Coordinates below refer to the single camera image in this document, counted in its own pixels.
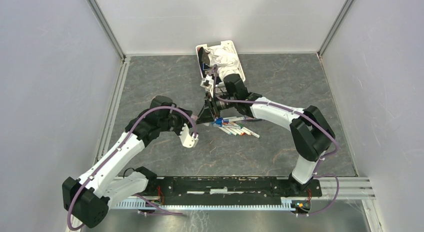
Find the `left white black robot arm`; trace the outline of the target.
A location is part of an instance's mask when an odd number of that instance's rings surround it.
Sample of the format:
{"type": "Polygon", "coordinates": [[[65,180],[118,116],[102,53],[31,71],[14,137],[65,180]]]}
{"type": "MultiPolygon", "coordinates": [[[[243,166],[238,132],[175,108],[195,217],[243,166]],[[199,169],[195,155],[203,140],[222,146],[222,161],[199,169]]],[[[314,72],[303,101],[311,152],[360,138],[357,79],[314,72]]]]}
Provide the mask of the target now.
{"type": "Polygon", "coordinates": [[[78,178],[68,177],[63,182],[62,198],[68,229],[93,228],[119,202],[139,192],[147,196],[154,194],[157,182],[137,170],[121,181],[113,180],[162,132],[174,132],[182,146],[195,147],[198,132],[192,114],[191,110],[177,107],[166,96],[154,97],[150,107],[128,123],[117,142],[95,165],[78,178]]]}

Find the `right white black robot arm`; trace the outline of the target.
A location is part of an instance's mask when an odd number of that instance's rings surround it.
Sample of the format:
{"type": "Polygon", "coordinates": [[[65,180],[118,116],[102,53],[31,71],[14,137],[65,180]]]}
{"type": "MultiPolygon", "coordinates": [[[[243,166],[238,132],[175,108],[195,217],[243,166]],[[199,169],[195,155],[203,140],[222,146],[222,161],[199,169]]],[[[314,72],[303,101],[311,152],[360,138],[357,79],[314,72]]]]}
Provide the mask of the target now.
{"type": "Polygon", "coordinates": [[[206,94],[204,106],[197,116],[198,124],[220,122],[222,110],[235,108],[241,115],[265,120],[290,131],[299,155],[289,175],[288,187],[295,196],[308,191],[320,159],[332,144],[336,144],[335,134],[319,108],[295,108],[273,102],[248,91],[238,74],[224,77],[222,92],[217,91],[214,75],[207,75],[200,85],[206,94]]]}

